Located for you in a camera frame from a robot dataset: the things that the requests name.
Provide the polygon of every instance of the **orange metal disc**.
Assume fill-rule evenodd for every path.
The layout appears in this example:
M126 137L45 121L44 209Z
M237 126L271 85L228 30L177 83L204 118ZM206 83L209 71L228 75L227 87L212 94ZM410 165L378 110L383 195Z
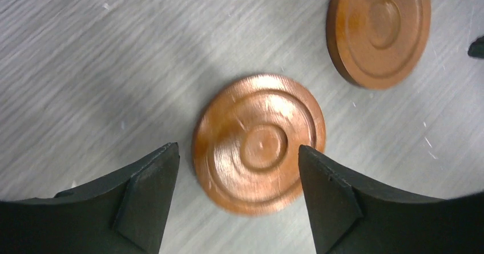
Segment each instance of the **orange metal disc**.
M255 75L220 92L193 135L193 163L207 195L247 215L275 212L302 193L301 144L323 152L324 118L315 98L279 75Z
M328 50L351 83L385 89L404 80L429 36L430 0L331 0Z

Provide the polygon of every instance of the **scratch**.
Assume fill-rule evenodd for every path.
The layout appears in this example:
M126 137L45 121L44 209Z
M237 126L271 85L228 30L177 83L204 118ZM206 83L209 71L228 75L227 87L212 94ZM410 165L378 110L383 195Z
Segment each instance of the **scratch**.
M277 180L277 189L278 189L278 192L281 192L281 179Z
M470 13L470 24L469 24L469 34L467 36L467 44L466 46L469 44L470 42L470 33L472 31L472 22L473 22L473 19L474 19L474 6L472 6L472 11Z
M433 155L433 154L432 154L432 152L430 152L430 151L429 151L429 154L430 154L430 156L432 156L432 158L434 158L435 160L437 160L437 159L438 159L438 158L437 158L437 156L435 156L435 155Z
M237 122L239 123L240 127L245 131L245 126L244 126L244 124L242 124L240 119L237 119Z
M435 50L434 42L432 42L432 40L430 40L430 45L432 46L432 50L434 51L435 58L437 59L437 61L440 61L440 57L437 56L437 52ZM443 68L444 71L447 71L445 69L445 65L443 63L442 63L442 68Z
M430 144L429 140L427 139L427 137L425 137L425 140L427 141L427 144L429 144L430 147L432 147L432 145Z

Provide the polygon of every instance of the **table surface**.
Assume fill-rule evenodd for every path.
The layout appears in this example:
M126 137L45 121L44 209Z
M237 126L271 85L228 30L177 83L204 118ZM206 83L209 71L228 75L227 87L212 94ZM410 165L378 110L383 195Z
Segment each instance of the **table surface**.
M325 41L329 0L0 0L0 198L52 197L180 144L160 253L314 253L301 197L241 217L191 168L202 108L241 76L307 87L326 154L381 182L449 198L484 190L484 0L432 0L426 50L385 91L344 81Z

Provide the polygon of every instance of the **concentric groove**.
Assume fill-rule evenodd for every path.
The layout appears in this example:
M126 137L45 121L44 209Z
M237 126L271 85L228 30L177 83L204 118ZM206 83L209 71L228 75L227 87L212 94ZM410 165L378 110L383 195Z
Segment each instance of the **concentric groove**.
M326 23L331 59L351 83L394 86L420 59L430 16L430 0L331 0Z
M200 184L219 206L257 215L302 193L301 144L324 150L324 118L314 97L279 75L239 80L210 103L193 136Z

